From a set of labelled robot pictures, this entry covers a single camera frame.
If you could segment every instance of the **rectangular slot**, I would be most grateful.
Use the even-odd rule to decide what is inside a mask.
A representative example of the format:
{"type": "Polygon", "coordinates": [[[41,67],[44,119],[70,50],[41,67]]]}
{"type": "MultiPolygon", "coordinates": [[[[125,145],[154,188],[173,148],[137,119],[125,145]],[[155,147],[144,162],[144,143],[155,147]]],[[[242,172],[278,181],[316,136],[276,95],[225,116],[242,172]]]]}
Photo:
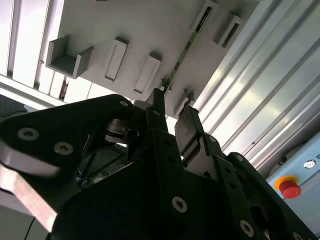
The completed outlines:
{"type": "Polygon", "coordinates": [[[228,45],[228,43],[230,42],[230,40],[232,39],[232,37],[234,36],[234,34],[236,33],[236,31],[238,30],[240,24],[239,23],[235,23],[233,28],[231,29],[231,31],[229,32],[229,34],[226,36],[226,39],[224,40],[224,42],[222,43],[222,47],[226,47],[228,45]]]}
{"type": "Polygon", "coordinates": [[[114,39],[106,61],[105,77],[107,79],[111,81],[116,79],[127,45],[128,43],[120,37],[114,39]]]}
{"type": "Polygon", "coordinates": [[[236,33],[238,32],[242,19],[231,15],[226,24],[221,29],[218,36],[214,39],[214,42],[223,48],[230,46],[230,43],[235,39],[236,33]]]}
{"type": "Polygon", "coordinates": [[[151,55],[146,60],[138,81],[135,84],[134,91],[143,93],[145,89],[148,89],[152,80],[154,79],[161,61],[152,57],[151,55]]]}

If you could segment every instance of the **black plastic part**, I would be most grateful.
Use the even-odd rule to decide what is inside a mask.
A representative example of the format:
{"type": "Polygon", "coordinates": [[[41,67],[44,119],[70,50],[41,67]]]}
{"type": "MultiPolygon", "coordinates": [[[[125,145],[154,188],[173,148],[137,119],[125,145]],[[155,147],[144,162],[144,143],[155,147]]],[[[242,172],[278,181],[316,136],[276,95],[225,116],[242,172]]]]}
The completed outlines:
{"type": "Polygon", "coordinates": [[[292,240],[294,233],[317,239],[243,156],[222,153],[195,109],[185,109],[175,139],[166,125],[164,93],[155,89],[147,103],[140,109],[114,94],[0,124],[1,162],[58,211],[52,240],[266,240],[265,228],[271,240],[292,240]],[[121,126],[139,134],[113,135],[121,126]],[[36,129],[39,138],[20,139],[21,128],[36,129]],[[79,162],[114,144],[110,140],[129,144],[128,165],[80,192],[70,184],[79,162]],[[68,142],[73,152],[57,154],[57,142],[68,142]],[[174,205],[175,197],[185,201],[185,211],[174,205]]]}

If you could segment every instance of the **screw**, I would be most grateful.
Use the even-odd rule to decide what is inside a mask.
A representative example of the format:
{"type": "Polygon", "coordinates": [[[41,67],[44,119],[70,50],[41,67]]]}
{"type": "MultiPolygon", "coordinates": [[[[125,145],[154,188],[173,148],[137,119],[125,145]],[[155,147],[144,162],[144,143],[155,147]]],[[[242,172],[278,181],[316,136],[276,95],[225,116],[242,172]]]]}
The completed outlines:
{"type": "Polygon", "coordinates": [[[241,220],[240,223],[241,230],[248,235],[248,237],[252,238],[255,235],[254,229],[252,226],[245,220],[241,220]]]}
{"type": "Polygon", "coordinates": [[[243,159],[242,156],[240,156],[240,155],[237,155],[236,158],[237,158],[240,162],[243,162],[243,161],[244,161],[244,159],[243,159]]]}
{"type": "Polygon", "coordinates": [[[213,136],[209,136],[209,139],[211,140],[211,142],[215,143],[217,140],[213,137],[213,136]]]}
{"type": "Polygon", "coordinates": [[[159,113],[158,111],[156,111],[156,110],[153,110],[153,113],[154,113],[155,115],[160,116],[160,113],[159,113]]]}
{"type": "Polygon", "coordinates": [[[72,145],[65,141],[59,141],[54,145],[54,151],[57,154],[67,156],[74,151],[72,145]]]}
{"type": "Polygon", "coordinates": [[[315,165],[316,165],[316,161],[315,160],[308,160],[303,164],[303,167],[306,169],[312,169],[315,165]]]}
{"type": "Polygon", "coordinates": [[[128,105],[129,105],[126,101],[120,101],[120,104],[125,106],[125,107],[128,107],[128,105]]]}
{"type": "Polygon", "coordinates": [[[294,232],[293,237],[295,240],[304,240],[298,233],[294,232]]]}
{"type": "Polygon", "coordinates": [[[34,141],[39,137],[39,132],[30,127],[21,128],[17,134],[20,139],[25,141],[34,141]]]}
{"type": "Polygon", "coordinates": [[[188,210],[186,201],[179,196],[175,196],[174,198],[172,198],[172,206],[175,210],[182,214],[184,214],[188,210]]]}

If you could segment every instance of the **cable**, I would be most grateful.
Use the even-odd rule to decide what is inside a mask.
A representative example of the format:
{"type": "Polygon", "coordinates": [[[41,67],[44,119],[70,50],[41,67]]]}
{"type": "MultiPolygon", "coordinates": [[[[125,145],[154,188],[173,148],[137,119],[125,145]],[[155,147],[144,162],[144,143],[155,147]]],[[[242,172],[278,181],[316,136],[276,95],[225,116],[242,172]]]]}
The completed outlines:
{"type": "Polygon", "coordinates": [[[30,223],[30,226],[29,226],[29,228],[28,228],[28,231],[27,231],[26,234],[25,234],[24,240],[27,240],[27,237],[28,237],[28,235],[29,235],[31,226],[32,226],[32,224],[34,223],[35,220],[36,220],[36,218],[34,217],[34,218],[32,219],[32,221],[31,221],[31,223],[30,223]]]}

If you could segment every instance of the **white panel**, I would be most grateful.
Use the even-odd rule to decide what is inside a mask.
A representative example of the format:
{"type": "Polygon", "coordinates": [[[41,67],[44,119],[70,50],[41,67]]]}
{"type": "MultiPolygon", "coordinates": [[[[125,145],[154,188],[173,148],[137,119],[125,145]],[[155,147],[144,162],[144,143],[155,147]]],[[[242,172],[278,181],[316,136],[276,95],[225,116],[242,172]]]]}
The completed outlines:
{"type": "Polygon", "coordinates": [[[48,27],[46,32],[46,38],[43,40],[43,53],[41,60],[43,64],[39,65],[39,75],[37,81],[39,84],[39,91],[48,94],[50,91],[51,83],[54,76],[54,71],[46,67],[46,60],[48,54],[49,42],[58,38],[59,27],[61,22],[61,16],[64,8],[65,0],[52,1],[52,7],[50,8],[48,27]]]}
{"type": "Polygon", "coordinates": [[[298,97],[305,87],[318,82],[320,48],[298,69],[290,80],[279,90],[268,105],[250,122],[239,136],[225,150],[243,152],[276,118],[292,103],[293,96],[298,97]]]}
{"type": "Polygon", "coordinates": [[[105,77],[114,81],[117,77],[118,70],[120,68],[122,59],[124,58],[127,45],[117,39],[115,39],[109,50],[107,57],[107,64],[105,69],[105,77]]]}
{"type": "MultiPolygon", "coordinates": [[[[297,64],[297,62],[308,51],[308,49],[320,38],[319,16],[320,7],[318,7],[311,15],[311,17],[309,17],[304,22],[301,28],[297,30],[296,34],[294,34],[285,44],[283,49],[277,52],[277,55],[273,58],[273,60],[256,78],[249,91],[244,95],[244,97],[234,107],[232,112],[213,132],[214,136],[219,137],[218,139],[221,145],[224,145],[226,141],[232,136],[232,134],[238,128],[240,128],[240,126],[250,116],[250,114],[259,106],[259,104],[268,96],[268,94],[272,92],[272,90],[286,76],[286,74],[295,67],[295,64],[297,64]]],[[[299,87],[303,89],[307,86],[308,82],[306,79],[304,79],[304,81],[301,81],[300,78],[297,84],[299,84],[299,87]]],[[[290,97],[290,102],[292,102],[293,96],[290,95],[290,97]]],[[[282,96],[279,101],[283,102],[284,96],[282,96]]],[[[279,111],[273,112],[272,114],[277,115],[277,113],[279,113],[279,111]]]]}
{"type": "Polygon", "coordinates": [[[251,28],[243,28],[195,104],[222,150],[257,168],[270,168],[320,130],[320,2],[274,0],[267,7],[249,19],[251,28]]]}
{"type": "Polygon", "coordinates": [[[90,91],[91,82],[78,77],[69,79],[68,88],[65,93],[64,101],[68,104],[86,100],[90,91]]]}
{"type": "Polygon", "coordinates": [[[261,64],[268,59],[271,50],[274,50],[277,47],[279,41],[284,38],[289,27],[294,25],[295,21],[302,14],[303,9],[299,8],[296,8],[296,11],[294,12],[290,12],[293,5],[294,1],[291,0],[282,2],[281,6],[277,8],[266,23],[266,25],[271,25],[273,27],[266,27],[259,30],[252,43],[248,46],[243,55],[236,62],[235,66],[225,77],[215,94],[212,95],[207,105],[200,112],[200,119],[202,121],[205,120],[203,122],[205,131],[211,132],[212,127],[226,107],[232,102],[235,96],[241,92],[246,82],[255,75],[257,64],[261,64]],[[287,17],[284,23],[279,24],[284,16],[289,13],[291,13],[290,17],[287,17]]]}
{"type": "Polygon", "coordinates": [[[0,2],[0,74],[7,75],[14,0],[0,2]]]}
{"type": "Polygon", "coordinates": [[[61,93],[61,88],[62,84],[64,83],[65,75],[59,73],[59,72],[54,72],[53,80],[52,80],[52,85],[50,88],[50,95],[56,99],[60,97],[61,93]]]}
{"type": "Polygon", "coordinates": [[[105,95],[115,94],[114,91],[111,91],[103,86],[100,86],[98,84],[92,83],[92,86],[90,88],[88,99],[98,98],[105,95]]]}
{"type": "Polygon", "coordinates": [[[228,71],[228,68],[231,66],[232,63],[239,54],[240,49],[246,44],[248,38],[251,35],[256,35],[256,31],[260,30],[260,24],[264,23],[264,18],[272,14],[270,8],[274,4],[275,1],[260,1],[254,12],[252,13],[249,20],[245,23],[242,31],[239,33],[236,41],[232,44],[229,51],[221,61],[219,67],[212,75],[211,79],[201,92],[200,96],[197,98],[194,108],[196,109],[203,109],[207,101],[213,95],[215,91],[215,86],[219,82],[219,80],[223,77],[225,72],[228,71]]]}
{"type": "Polygon", "coordinates": [[[152,80],[154,79],[161,61],[149,56],[145,62],[145,65],[141,71],[138,81],[135,84],[134,90],[139,93],[143,93],[145,89],[148,89],[152,80]]]}
{"type": "Polygon", "coordinates": [[[22,0],[13,66],[13,79],[33,87],[49,0],[22,0]]]}

